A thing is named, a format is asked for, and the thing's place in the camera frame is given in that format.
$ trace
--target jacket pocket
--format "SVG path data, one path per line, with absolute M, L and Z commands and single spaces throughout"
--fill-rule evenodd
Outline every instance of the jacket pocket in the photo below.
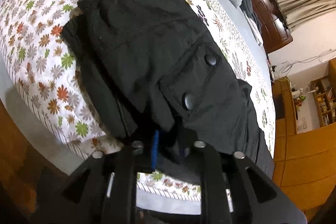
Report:
M 184 118 L 195 113 L 206 93 L 221 56 L 204 44 L 195 44 L 159 82 L 169 104 Z

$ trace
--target shelf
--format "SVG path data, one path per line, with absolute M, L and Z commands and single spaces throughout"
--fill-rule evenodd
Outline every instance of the shelf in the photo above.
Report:
M 321 108 L 320 108 L 320 104 L 319 101 L 317 100 L 317 95 L 315 92 L 313 92 L 313 97 L 314 97 L 314 101 L 315 101 L 315 105 L 316 105 L 316 110 L 317 110 L 317 114 L 319 117 L 319 123 L 320 123 L 320 127 L 324 127 L 324 120 L 322 117 L 322 112 L 321 112 Z
M 311 90 L 314 90 L 315 87 L 318 87 L 319 89 L 317 90 L 317 92 L 321 92 L 320 94 L 316 94 L 316 92 L 312 93 L 314 97 L 315 105 L 316 105 L 320 127 L 328 126 L 334 122 L 332 107 L 334 107 L 333 105 L 334 105 L 334 102 L 336 102 L 335 101 L 336 98 L 328 100 L 326 88 L 323 86 L 323 83 L 322 83 L 322 80 L 326 78 L 328 77 L 325 76 L 325 77 L 316 79 L 310 83 Z M 325 117 L 328 118 L 329 123 L 325 123 Z

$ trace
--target bed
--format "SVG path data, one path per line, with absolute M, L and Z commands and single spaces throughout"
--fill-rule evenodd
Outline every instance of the bed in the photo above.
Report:
M 0 0 L 0 52 L 13 85 L 29 109 L 57 140 L 85 159 L 95 150 L 113 153 L 122 144 L 100 122 L 81 84 L 76 59 L 60 37 L 62 26 L 77 13 L 77 1 Z M 251 99 L 258 124 L 273 156 L 275 110 L 263 47 L 256 43 L 241 10 L 228 0 L 185 1 L 196 14 L 202 13 L 237 78 L 253 87 Z M 200 201 L 199 186 L 159 172 L 138 174 L 137 187 L 144 197 L 137 197 L 139 203 L 148 194 Z M 160 211 L 158 204 L 149 207 Z

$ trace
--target black snap button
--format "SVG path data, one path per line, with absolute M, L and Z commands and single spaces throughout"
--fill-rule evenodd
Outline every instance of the black snap button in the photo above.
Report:
M 205 59 L 205 62 L 210 66 L 214 66 L 217 63 L 216 58 L 211 54 L 206 54 L 204 59 Z
M 194 108 L 194 97 L 190 93 L 184 93 L 183 106 L 186 110 L 192 110 Z

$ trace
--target metal screw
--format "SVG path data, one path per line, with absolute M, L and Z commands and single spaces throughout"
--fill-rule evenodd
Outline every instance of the metal screw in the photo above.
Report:
M 142 143 L 142 141 L 134 141 L 134 142 L 132 142 L 131 146 L 133 148 L 142 148 L 143 147 L 143 143 Z
M 194 142 L 194 147 L 197 147 L 197 148 L 204 148 L 204 147 L 205 147 L 205 142 L 202 142 L 202 141 L 195 141 L 195 142 Z
M 92 153 L 92 157 L 95 159 L 102 159 L 104 157 L 104 152 L 103 151 L 95 151 Z
M 243 152 L 241 152 L 241 151 L 236 151 L 236 152 L 234 152 L 234 153 L 233 153 L 233 156 L 234 156 L 236 159 L 239 159 L 239 160 L 245 158 L 245 154 L 244 154 Z

